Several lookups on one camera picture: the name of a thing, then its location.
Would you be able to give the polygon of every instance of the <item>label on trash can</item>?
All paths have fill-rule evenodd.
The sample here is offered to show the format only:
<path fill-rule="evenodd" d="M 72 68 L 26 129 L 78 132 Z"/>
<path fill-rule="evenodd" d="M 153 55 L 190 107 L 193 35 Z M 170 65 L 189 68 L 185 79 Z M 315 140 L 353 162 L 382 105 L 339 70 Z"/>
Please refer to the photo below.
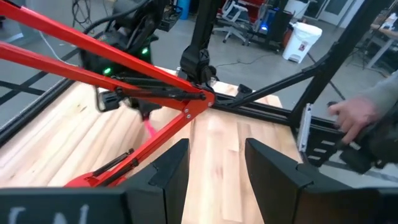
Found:
<path fill-rule="evenodd" d="M 304 51 L 305 48 L 307 47 L 307 45 L 308 45 L 308 42 L 303 41 L 303 42 L 301 43 L 300 47 L 298 48 L 298 50 L 299 50 L 299 51 Z"/>

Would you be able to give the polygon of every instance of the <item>human hand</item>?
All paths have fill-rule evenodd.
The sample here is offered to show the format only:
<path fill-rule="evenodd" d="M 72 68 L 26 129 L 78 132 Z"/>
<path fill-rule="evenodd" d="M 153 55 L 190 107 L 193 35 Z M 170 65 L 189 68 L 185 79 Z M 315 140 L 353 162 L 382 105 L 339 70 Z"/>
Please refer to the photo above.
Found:
<path fill-rule="evenodd" d="M 375 105 L 362 96 L 329 107 L 330 115 L 337 115 L 336 124 L 346 133 L 343 143 L 349 144 L 359 132 L 378 119 Z"/>

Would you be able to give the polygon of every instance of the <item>concrete floor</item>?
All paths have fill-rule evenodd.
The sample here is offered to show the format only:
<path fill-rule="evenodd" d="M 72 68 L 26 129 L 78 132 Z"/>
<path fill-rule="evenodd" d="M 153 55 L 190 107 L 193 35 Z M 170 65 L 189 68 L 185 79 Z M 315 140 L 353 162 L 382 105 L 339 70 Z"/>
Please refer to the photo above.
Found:
<path fill-rule="evenodd" d="M 93 21 L 103 17 L 104 9 L 102 2 L 93 1 L 91 11 Z M 72 24 L 72 20 L 70 20 L 70 18 L 64 18 L 62 19 L 62 22 L 69 26 Z M 343 30 L 335 29 L 334 26 L 324 22 L 314 21 L 312 24 L 323 29 L 322 37 L 310 50 L 311 56 L 315 60 L 318 60 L 329 50 L 333 42 L 339 38 Z M 194 25 L 195 23 L 191 20 L 178 21 L 170 32 L 157 30 L 156 34 L 160 39 L 152 45 L 154 64 L 164 68 L 176 69 L 179 66 L 183 50 L 190 43 Z M 11 21 L 5 23 L 5 29 L 7 30 L 9 26 L 12 26 Z M 60 57 L 63 57 L 74 49 L 74 46 L 53 37 L 48 37 L 47 40 Z M 242 46 L 241 41 L 236 40 L 233 37 L 228 39 L 225 44 L 222 43 L 222 40 L 222 34 L 215 34 L 212 35 L 209 44 L 211 64 L 218 69 L 218 76 L 222 82 L 235 85 L 243 83 L 254 90 L 258 90 L 264 86 L 270 85 L 271 83 L 289 77 L 301 71 L 301 69 L 305 67 L 313 65 L 313 61 L 310 60 L 308 56 L 304 58 L 301 64 L 297 64 L 284 60 L 280 54 L 277 55 L 273 52 L 267 52 L 256 44 L 251 44 L 248 47 Z M 51 51 L 41 39 L 22 47 L 53 57 Z M 78 64 L 78 57 L 74 56 L 68 60 L 68 62 Z M 39 72 L 33 68 L 6 62 L 4 60 L 0 60 L 0 67 L 2 68 L 3 74 L 0 76 L 0 80 L 15 84 L 24 83 L 31 76 Z M 352 64 L 346 64 L 339 69 L 338 73 L 333 77 L 332 82 L 345 98 L 349 98 L 358 94 L 361 90 L 375 85 L 382 79 L 384 79 L 384 77 L 375 71 L 363 70 L 362 68 Z M 35 82 L 30 87 L 39 90 L 48 90 L 60 80 L 61 77 L 49 74 Z M 309 81 L 310 80 L 306 80 L 275 93 L 279 96 L 284 108 L 292 109 L 294 107 L 294 104 L 304 92 Z M 9 92 L 10 89 L 0 87 L 0 99 Z M 9 121 L 37 98 L 38 96 L 29 93 L 19 93 L 11 100 L 1 105 L 0 126 Z M 313 110 L 314 115 L 322 118 L 333 119 L 328 116 L 326 111 L 326 104 L 329 101 L 341 101 L 341 96 L 337 94 L 336 90 L 331 85 L 326 87 L 316 101 Z M 332 160 L 334 162 L 341 162 L 337 156 Z M 398 186 L 398 181 L 394 181 L 394 176 L 398 179 L 398 169 L 394 165 L 388 166 L 382 171 L 376 170 L 375 172 L 380 174 L 381 177 L 380 175 L 376 175 L 376 177 L 369 175 L 360 176 L 354 172 L 330 166 L 323 166 L 320 170 L 322 173 L 353 187 Z"/>

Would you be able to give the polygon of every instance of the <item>wooden table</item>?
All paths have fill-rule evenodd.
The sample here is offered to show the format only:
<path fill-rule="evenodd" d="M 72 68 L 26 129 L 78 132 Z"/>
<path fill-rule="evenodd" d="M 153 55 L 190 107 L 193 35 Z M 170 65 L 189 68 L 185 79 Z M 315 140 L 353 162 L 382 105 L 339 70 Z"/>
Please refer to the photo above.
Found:
<path fill-rule="evenodd" d="M 229 95 L 237 92 L 236 86 L 222 82 L 214 88 Z M 63 186 L 148 138 L 136 111 L 122 106 L 101 114 L 93 97 L 92 86 L 73 84 L 5 144 L 0 150 L 0 186 Z M 259 102 L 280 106 L 276 96 Z M 152 124 L 159 129 L 177 113 L 169 108 L 155 111 Z M 183 223 L 263 223 L 244 160 L 246 138 L 256 138 L 300 161 L 288 127 L 208 110 L 129 175 L 181 138 L 189 138 L 191 144 Z"/>
<path fill-rule="evenodd" d="M 391 47 L 394 41 L 398 40 L 398 32 L 389 30 L 389 29 L 379 29 L 380 25 L 372 24 L 371 29 L 381 32 L 388 36 L 389 40 L 385 43 L 380 50 L 376 53 L 376 55 L 369 61 L 366 65 L 366 68 L 372 68 L 373 65 L 381 58 L 381 56 Z"/>

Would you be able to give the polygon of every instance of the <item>gray sleeve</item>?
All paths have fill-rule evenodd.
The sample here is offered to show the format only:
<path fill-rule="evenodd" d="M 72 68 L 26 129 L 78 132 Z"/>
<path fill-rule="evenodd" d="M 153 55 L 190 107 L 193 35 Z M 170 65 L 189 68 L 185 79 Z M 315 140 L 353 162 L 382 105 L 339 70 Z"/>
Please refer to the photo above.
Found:
<path fill-rule="evenodd" d="M 379 116 L 384 116 L 398 100 L 398 71 L 361 95 L 374 103 Z"/>

